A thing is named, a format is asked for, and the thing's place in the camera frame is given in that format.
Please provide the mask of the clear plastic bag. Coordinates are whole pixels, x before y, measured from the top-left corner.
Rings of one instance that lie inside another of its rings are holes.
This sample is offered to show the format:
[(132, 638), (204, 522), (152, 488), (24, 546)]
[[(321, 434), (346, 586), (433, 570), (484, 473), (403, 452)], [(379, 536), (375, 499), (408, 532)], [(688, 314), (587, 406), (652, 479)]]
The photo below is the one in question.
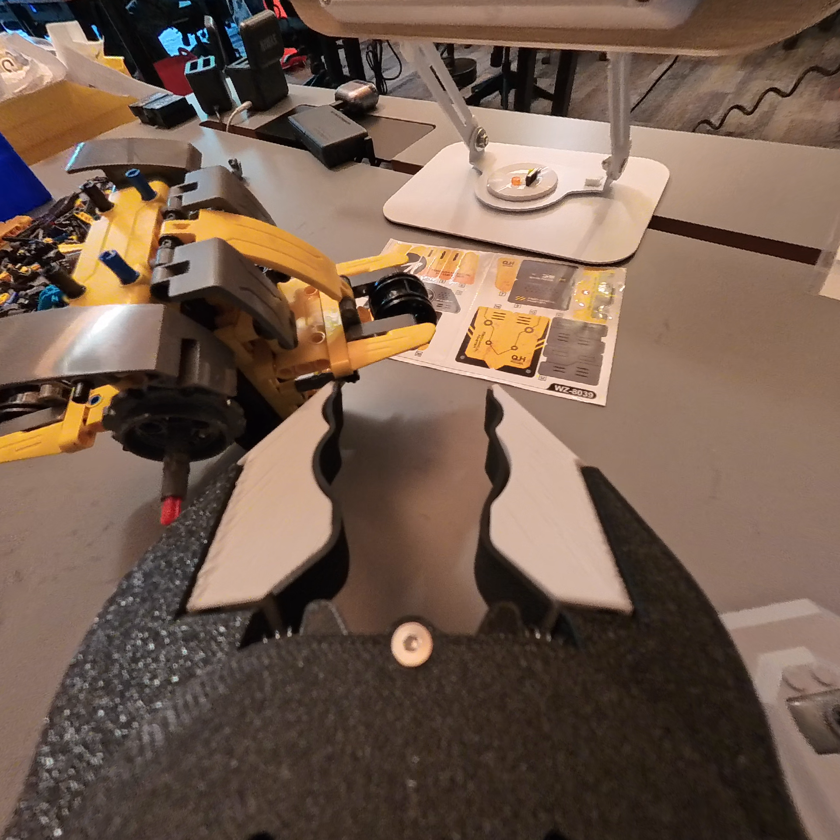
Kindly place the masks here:
[(67, 72), (48, 40), (1, 33), (1, 102), (63, 81)]

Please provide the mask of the white device with metal part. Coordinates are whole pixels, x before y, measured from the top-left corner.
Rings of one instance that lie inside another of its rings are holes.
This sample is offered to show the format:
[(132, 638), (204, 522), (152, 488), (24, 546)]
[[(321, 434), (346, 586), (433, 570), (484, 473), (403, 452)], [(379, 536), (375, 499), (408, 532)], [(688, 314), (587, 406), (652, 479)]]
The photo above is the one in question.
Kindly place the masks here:
[(810, 838), (839, 838), (839, 618), (800, 599), (720, 615)]

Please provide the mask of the wood-edged white panel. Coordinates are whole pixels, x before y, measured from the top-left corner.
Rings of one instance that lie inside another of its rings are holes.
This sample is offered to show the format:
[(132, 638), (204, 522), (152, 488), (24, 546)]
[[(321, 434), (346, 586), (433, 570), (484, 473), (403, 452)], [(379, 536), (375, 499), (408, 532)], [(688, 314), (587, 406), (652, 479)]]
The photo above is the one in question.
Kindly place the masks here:
[(679, 56), (748, 54), (800, 34), (838, 1), (294, 1), (334, 37)]

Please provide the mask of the black charger dock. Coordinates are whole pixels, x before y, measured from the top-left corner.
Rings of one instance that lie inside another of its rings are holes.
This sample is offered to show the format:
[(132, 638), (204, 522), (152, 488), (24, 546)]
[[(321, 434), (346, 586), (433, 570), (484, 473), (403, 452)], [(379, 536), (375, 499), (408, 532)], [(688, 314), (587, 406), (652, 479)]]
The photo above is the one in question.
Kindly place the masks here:
[(281, 66), (285, 54), (279, 20), (270, 10), (247, 18), (238, 28), (245, 50), (242, 59), (226, 68), (241, 103), (264, 112), (288, 95), (286, 73)]

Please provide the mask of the pile of small brick parts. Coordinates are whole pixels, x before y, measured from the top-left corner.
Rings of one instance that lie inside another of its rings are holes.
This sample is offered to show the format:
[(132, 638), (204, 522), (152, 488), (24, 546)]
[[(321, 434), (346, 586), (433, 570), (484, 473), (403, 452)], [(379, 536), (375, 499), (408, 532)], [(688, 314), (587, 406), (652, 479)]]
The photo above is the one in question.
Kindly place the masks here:
[(1, 317), (67, 305), (49, 272), (71, 267), (93, 222), (87, 198), (73, 192), (38, 215), (17, 215), (1, 224)]

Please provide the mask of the yellow grey brick toy vehicle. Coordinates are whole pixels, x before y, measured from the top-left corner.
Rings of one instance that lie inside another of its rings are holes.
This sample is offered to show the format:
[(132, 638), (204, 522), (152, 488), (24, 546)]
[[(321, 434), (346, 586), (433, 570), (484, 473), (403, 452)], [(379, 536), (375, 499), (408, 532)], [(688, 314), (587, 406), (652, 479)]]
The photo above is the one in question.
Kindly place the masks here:
[(319, 389), (429, 344), (438, 316), (400, 254), (346, 263), (276, 225), (236, 160), (142, 138), (76, 147), (93, 222), (63, 308), (2, 318), (2, 464), (101, 434), (162, 467), (161, 519), (194, 463), (249, 449)]

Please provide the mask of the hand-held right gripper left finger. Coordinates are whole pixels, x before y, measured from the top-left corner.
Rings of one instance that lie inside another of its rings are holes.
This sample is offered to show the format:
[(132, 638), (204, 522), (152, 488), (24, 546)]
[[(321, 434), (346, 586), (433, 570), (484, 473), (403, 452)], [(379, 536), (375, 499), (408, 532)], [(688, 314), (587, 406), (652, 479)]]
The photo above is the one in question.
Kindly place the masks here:
[(239, 462), (225, 510), (185, 599), (187, 615), (255, 611), (300, 632), (350, 571), (333, 482), (340, 472), (342, 386), (325, 385)]

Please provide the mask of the dark flat desk tray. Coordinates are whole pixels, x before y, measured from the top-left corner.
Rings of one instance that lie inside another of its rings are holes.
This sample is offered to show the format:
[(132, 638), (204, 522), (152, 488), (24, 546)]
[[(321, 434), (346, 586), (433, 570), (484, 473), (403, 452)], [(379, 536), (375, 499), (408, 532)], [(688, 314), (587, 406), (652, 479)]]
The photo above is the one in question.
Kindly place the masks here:
[[(295, 119), (300, 112), (314, 108), (316, 108), (315, 105), (299, 104), (260, 125), (255, 125), (250, 120), (246, 123), (237, 122), (231, 125), (229, 132), (288, 148), (309, 151), (290, 121)], [(370, 163), (372, 159), (374, 159), (376, 165), (383, 162), (392, 162), (399, 153), (404, 152), (415, 142), (431, 133), (434, 128), (431, 123), (390, 118), (378, 115), (375, 112), (351, 116), (350, 118), (362, 127), (370, 138), (370, 142), (362, 142), (356, 149), (359, 153), (345, 161), (335, 159), (331, 162), (325, 162), (321, 157), (317, 157), (329, 169), (350, 162)]]

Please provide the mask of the white metal stand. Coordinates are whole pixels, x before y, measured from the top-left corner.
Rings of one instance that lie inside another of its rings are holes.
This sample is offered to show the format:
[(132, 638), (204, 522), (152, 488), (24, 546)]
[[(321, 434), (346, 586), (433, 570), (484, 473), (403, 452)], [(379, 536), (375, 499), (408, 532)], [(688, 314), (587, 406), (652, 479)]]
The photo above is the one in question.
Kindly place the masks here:
[(611, 149), (602, 158), (491, 141), (432, 43), (408, 40), (400, 50), (460, 141), (436, 153), (385, 203), (390, 222), (591, 266), (636, 253), (669, 170), (631, 155), (631, 54), (607, 54)]

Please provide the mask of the black rectangular power pack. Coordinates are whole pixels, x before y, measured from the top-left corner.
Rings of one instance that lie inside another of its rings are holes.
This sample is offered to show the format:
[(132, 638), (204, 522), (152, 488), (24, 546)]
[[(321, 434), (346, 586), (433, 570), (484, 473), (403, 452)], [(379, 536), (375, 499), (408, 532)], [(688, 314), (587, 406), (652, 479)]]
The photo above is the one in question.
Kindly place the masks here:
[(330, 170), (351, 162), (378, 165), (367, 130), (332, 106), (304, 108), (288, 122), (303, 147)]

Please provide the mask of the black slotted adapter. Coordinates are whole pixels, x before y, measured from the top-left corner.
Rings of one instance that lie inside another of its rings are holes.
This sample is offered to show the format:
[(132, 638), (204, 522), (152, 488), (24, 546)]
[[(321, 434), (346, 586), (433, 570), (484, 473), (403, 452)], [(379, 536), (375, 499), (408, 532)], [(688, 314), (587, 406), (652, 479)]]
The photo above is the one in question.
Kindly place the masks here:
[(233, 110), (226, 77), (215, 56), (188, 61), (185, 65), (185, 80), (206, 115), (220, 116)]

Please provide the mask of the yellow box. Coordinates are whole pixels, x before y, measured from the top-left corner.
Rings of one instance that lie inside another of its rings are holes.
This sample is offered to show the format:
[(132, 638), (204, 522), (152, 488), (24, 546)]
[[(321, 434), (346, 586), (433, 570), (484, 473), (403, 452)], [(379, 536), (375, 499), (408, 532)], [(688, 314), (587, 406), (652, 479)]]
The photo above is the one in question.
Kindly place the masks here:
[(2, 73), (2, 135), (28, 164), (133, 122), (130, 106), (163, 92), (110, 60), (68, 60), (32, 58), (16, 81)]

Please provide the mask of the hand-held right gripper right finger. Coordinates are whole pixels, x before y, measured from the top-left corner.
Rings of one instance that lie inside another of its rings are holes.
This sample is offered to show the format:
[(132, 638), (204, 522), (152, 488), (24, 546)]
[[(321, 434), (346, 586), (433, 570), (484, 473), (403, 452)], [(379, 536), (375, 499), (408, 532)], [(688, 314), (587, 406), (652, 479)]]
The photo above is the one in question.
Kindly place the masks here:
[(490, 493), (475, 577), (487, 606), (513, 605), (541, 633), (566, 608), (632, 615), (579, 457), (498, 385), (486, 394), (485, 432)]

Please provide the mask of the black flat battery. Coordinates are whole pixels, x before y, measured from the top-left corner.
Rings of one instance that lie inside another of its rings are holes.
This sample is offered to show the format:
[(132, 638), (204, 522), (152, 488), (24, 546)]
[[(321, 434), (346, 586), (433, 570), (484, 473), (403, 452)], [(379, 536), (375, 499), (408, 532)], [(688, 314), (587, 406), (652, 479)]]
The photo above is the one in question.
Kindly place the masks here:
[(160, 91), (129, 105), (131, 113), (143, 124), (171, 130), (196, 119), (194, 106), (184, 96)]

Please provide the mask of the blue container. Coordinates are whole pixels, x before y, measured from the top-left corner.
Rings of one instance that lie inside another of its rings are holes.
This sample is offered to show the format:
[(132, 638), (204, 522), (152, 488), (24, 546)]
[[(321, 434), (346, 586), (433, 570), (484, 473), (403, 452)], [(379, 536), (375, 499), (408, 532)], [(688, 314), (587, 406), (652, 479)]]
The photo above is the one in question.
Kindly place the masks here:
[(1, 134), (1, 222), (29, 215), (52, 201), (52, 195)]

